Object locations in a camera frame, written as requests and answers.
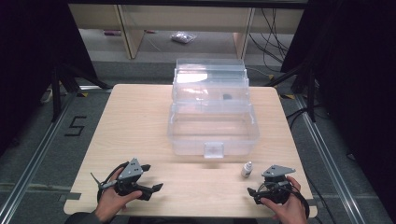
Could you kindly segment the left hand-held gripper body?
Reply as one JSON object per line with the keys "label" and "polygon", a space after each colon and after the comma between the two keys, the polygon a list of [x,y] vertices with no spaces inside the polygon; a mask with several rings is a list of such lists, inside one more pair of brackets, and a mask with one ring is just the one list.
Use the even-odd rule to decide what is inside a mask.
{"label": "left hand-held gripper body", "polygon": [[130,162],[126,163],[126,166],[118,175],[115,191],[120,196],[125,196],[137,190],[137,180],[143,173],[144,171],[139,161],[133,158]]}

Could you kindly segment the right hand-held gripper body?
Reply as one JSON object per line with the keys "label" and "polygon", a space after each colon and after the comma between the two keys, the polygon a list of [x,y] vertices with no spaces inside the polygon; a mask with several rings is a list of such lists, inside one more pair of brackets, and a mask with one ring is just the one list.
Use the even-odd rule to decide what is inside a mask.
{"label": "right hand-held gripper body", "polygon": [[270,166],[262,173],[264,177],[263,185],[266,188],[263,197],[271,200],[273,203],[285,203],[290,196],[292,187],[286,175],[294,172],[294,168],[276,164]]}

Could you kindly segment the small white dropper bottle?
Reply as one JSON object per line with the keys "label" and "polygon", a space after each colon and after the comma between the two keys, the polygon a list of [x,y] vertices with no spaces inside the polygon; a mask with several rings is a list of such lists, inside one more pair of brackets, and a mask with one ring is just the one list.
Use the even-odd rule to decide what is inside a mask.
{"label": "small white dropper bottle", "polygon": [[241,170],[241,176],[244,178],[248,178],[253,170],[253,163],[251,161],[248,161],[243,165],[243,168]]}

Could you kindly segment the clear plastic storage box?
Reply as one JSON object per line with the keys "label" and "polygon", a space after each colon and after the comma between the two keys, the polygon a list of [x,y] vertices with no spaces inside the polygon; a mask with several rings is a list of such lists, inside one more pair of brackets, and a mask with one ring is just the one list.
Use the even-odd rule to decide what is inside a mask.
{"label": "clear plastic storage box", "polygon": [[167,134],[177,155],[247,155],[260,129],[244,62],[177,60]]}

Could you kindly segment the person's right hand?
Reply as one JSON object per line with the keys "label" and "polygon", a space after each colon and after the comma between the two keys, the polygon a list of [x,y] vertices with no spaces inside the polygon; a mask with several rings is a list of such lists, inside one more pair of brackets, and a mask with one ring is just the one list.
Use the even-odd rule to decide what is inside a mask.
{"label": "person's right hand", "polygon": [[281,224],[307,224],[304,204],[297,197],[301,185],[292,176],[288,175],[287,179],[293,185],[293,188],[284,204],[276,204],[266,198],[261,198],[261,202],[275,213],[273,219],[278,220]]}

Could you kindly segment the person's left hand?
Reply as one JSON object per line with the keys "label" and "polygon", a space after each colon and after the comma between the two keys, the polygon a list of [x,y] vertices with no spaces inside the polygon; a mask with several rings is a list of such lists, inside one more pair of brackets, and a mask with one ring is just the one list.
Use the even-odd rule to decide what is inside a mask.
{"label": "person's left hand", "polygon": [[101,223],[108,222],[120,210],[124,210],[127,203],[138,199],[141,196],[142,192],[140,190],[133,191],[128,195],[120,196],[113,187],[109,187],[103,191],[99,203],[94,210],[94,214],[98,217]]}

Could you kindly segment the black metal stand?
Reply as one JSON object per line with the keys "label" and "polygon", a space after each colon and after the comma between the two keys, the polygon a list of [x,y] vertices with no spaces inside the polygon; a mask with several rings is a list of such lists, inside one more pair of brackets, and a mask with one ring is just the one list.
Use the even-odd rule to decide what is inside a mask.
{"label": "black metal stand", "polygon": [[67,92],[78,93],[81,91],[81,87],[76,82],[76,77],[82,77],[92,84],[95,84],[102,90],[111,89],[111,86],[99,80],[96,74],[90,75],[89,73],[85,73],[73,65],[67,63],[58,63],[53,68],[51,75],[53,121],[59,118],[62,112],[60,84],[63,84]]}
{"label": "black metal stand", "polygon": [[289,70],[289,72],[283,74],[282,76],[271,80],[269,83],[264,84],[264,87],[274,87],[277,84],[296,76],[294,82],[291,86],[291,90],[294,93],[302,93],[306,90],[307,94],[307,106],[304,109],[312,122],[315,122],[314,113],[314,99],[315,99],[315,73],[312,68],[311,63],[301,63],[295,68]]}

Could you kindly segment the clear plastic bag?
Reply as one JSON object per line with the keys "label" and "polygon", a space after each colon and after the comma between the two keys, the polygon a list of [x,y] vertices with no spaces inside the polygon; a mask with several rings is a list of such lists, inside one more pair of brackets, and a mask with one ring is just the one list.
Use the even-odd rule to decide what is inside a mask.
{"label": "clear plastic bag", "polygon": [[196,35],[177,31],[171,34],[171,40],[180,44],[188,44],[196,38]]}

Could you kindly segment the black curtain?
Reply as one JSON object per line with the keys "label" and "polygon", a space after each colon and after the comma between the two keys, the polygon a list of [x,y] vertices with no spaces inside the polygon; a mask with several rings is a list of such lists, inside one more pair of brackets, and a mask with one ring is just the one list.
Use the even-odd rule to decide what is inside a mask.
{"label": "black curtain", "polygon": [[300,64],[334,13],[315,69],[328,112],[396,222],[396,0],[305,0],[282,65]]}
{"label": "black curtain", "polygon": [[0,156],[62,65],[96,77],[68,1],[0,0]]}

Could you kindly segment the aluminium floor rail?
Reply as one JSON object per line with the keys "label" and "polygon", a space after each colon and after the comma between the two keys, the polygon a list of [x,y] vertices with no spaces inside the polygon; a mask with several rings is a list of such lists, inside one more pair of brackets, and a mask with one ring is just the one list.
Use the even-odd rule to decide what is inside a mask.
{"label": "aluminium floor rail", "polygon": [[330,179],[337,191],[337,194],[346,210],[346,213],[352,224],[367,224],[358,203],[354,199],[345,179],[342,177],[330,150],[328,149],[317,124],[311,119],[307,112],[303,114],[304,123],[310,132],[311,137],[316,145],[318,154],[320,155]]}
{"label": "aluminium floor rail", "polygon": [[77,95],[75,93],[68,93],[64,97],[64,102],[61,105],[61,111],[55,118],[51,119],[46,132],[39,142],[39,145],[35,148],[34,154],[29,162],[24,166],[23,172],[19,176],[18,181],[12,186],[7,199],[0,206],[0,224],[8,224],[14,216],[29,184],[31,183],[31,180],[44,160],[50,148],[50,144],[64,120],[64,116],[67,113],[69,106],[72,104],[76,96]]}

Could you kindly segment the light wooden desk frame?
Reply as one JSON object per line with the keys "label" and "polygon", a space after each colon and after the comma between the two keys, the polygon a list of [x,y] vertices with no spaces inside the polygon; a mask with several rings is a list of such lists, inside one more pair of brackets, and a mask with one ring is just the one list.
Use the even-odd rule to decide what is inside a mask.
{"label": "light wooden desk frame", "polygon": [[268,33],[274,23],[279,34],[293,35],[303,15],[300,9],[253,7],[71,4],[69,9],[79,29],[119,29],[130,59],[146,30],[232,33],[236,55],[243,59],[248,34]]}

